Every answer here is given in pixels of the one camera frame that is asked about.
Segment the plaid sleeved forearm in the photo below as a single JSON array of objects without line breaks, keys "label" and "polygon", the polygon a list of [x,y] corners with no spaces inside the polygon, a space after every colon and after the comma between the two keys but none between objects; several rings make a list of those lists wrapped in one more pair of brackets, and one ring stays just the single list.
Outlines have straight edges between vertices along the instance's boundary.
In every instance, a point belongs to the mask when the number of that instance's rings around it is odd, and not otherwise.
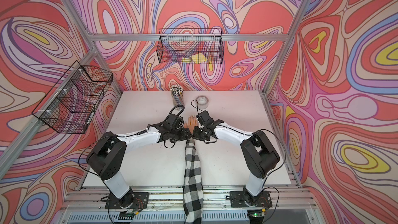
[{"label": "plaid sleeved forearm", "polygon": [[201,162],[195,147],[195,140],[188,140],[185,148],[186,168],[183,184],[183,209],[185,224],[201,224],[204,208],[204,191]]}]

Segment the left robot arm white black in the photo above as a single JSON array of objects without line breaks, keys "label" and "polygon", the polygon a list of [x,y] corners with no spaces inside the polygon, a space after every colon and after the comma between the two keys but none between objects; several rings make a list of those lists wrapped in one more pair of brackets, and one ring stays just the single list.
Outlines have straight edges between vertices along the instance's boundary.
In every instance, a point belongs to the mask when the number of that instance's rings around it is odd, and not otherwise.
[{"label": "left robot arm white black", "polygon": [[159,123],[149,124],[141,131],[127,134],[105,133],[95,144],[86,158],[87,164],[118,200],[134,197],[127,185],[120,168],[124,155],[143,146],[187,141],[192,137],[189,128],[183,126],[183,117],[169,113]]}]

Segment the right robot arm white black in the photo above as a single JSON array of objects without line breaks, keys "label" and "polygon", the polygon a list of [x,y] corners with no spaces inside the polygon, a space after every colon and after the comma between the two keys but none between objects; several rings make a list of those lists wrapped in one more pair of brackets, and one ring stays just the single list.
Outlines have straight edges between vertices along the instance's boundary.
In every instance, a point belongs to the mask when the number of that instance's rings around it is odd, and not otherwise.
[{"label": "right robot arm white black", "polygon": [[196,118],[199,126],[192,132],[195,140],[205,144],[223,140],[241,148],[250,171],[243,194],[248,201],[259,198],[264,191],[263,186],[268,173],[275,169],[280,161],[279,153],[267,135],[262,130],[247,132],[232,127],[223,120],[214,120],[207,111],[197,114]]}]

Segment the mannequin hand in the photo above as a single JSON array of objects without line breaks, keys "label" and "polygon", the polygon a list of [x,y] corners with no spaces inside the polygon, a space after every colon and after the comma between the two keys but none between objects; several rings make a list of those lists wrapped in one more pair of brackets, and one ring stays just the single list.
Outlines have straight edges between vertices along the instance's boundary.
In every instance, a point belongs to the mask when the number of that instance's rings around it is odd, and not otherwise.
[{"label": "mannequin hand", "polygon": [[188,120],[184,123],[183,127],[188,128],[192,133],[196,126],[199,125],[199,122],[196,116],[189,116]]}]

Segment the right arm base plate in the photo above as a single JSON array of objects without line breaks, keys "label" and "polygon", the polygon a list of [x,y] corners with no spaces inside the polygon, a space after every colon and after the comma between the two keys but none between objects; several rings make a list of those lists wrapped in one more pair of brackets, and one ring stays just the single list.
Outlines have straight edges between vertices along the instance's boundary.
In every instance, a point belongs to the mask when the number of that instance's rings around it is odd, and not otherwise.
[{"label": "right arm base plate", "polygon": [[247,191],[230,191],[226,199],[230,201],[232,208],[255,208],[269,209],[273,206],[269,191],[263,190],[257,196],[252,196]]}]

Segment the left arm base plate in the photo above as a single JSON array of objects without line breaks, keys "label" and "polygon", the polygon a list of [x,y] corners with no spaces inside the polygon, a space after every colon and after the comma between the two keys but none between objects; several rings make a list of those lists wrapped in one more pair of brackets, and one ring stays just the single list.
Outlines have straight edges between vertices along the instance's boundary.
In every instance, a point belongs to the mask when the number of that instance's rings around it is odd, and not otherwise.
[{"label": "left arm base plate", "polygon": [[146,209],[149,200],[148,192],[127,193],[121,199],[118,199],[113,193],[110,193],[106,201],[106,209]]}]

